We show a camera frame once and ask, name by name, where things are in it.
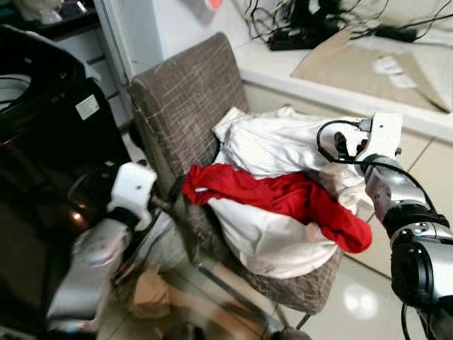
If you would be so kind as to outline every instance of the clothing pile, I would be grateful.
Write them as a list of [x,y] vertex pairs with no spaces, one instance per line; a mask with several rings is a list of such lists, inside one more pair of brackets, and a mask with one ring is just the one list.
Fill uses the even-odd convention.
[[[213,129],[222,144],[214,164],[194,165],[186,177],[184,194],[211,206],[227,244],[255,274],[305,275],[338,246],[357,253],[371,244],[369,225],[353,215],[365,200],[363,178],[317,152],[316,134],[327,122],[290,107],[260,114],[232,108]],[[366,136],[352,130],[342,126],[354,149]],[[329,152],[335,132],[325,130]]]

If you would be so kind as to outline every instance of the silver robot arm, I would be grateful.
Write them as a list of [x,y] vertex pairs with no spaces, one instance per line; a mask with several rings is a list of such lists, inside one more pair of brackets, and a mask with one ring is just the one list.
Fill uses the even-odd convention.
[[148,203],[156,180],[156,173],[141,165],[120,167],[108,216],[73,245],[71,267],[47,312],[49,333],[97,333],[110,279],[122,263],[122,253],[132,234],[151,222]]
[[[354,164],[364,176],[376,217],[390,238],[394,292],[405,306],[417,309],[427,325],[424,329],[429,340],[452,340],[453,232],[445,217],[437,214],[423,187],[395,160],[402,121],[402,115],[376,114],[372,120],[349,123],[360,132],[368,132],[368,140],[356,157],[349,157],[345,136],[336,135],[342,159],[333,158],[321,146],[322,127],[319,152],[329,161]],[[402,327],[408,340],[404,317]]]

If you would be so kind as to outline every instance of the white cloth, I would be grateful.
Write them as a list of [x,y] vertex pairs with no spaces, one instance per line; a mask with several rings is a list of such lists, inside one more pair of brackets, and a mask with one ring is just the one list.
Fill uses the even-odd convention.
[[[331,164],[317,152],[316,134],[326,122],[290,107],[248,115],[232,108],[213,128],[222,143],[214,162],[232,164],[257,179],[316,171],[316,180],[356,213],[359,201],[367,198],[363,178],[353,166]],[[350,150],[366,137],[357,131],[350,134],[354,128],[349,125],[326,128],[322,142],[333,154],[333,135],[339,130]],[[252,273],[282,279],[306,275],[325,264],[337,249],[316,223],[303,225],[289,216],[226,198],[212,198],[208,204],[230,249]]]
[[244,205],[226,198],[211,198],[230,249],[252,273],[273,278],[294,278],[321,267],[337,249],[316,223],[307,226],[294,218]]

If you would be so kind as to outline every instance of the white countertop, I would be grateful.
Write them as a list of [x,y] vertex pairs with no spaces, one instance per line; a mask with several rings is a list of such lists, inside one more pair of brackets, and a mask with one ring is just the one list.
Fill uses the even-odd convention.
[[[423,65],[426,66],[423,70],[430,79],[435,80],[433,85],[441,97],[453,106],[453,49],[427,45],[415,46],[381,38],[361,39],[358,45],[373,46],[372,48],[379,46],[385,50],[409,50],[414,54],[417,53],[424,61]],[[416,108],[362,93],[292,78],[291,73],[308,55],[307,50],[271,52],[262,42],[253,40],[236,48],[234,53],[244,81],[358,115],[373,116],[376,112],[403,113],[405,128],[453,142],[453,113]]]

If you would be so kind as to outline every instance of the metal chair leg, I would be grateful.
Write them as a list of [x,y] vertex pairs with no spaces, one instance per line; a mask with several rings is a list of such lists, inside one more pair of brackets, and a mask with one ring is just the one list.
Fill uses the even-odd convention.
[[300,329],[306,324],[307,321],[309,321],[311,315],[306,313],[302,320],[300,320],[299,324],[296,326],[296,329],[300,331]]

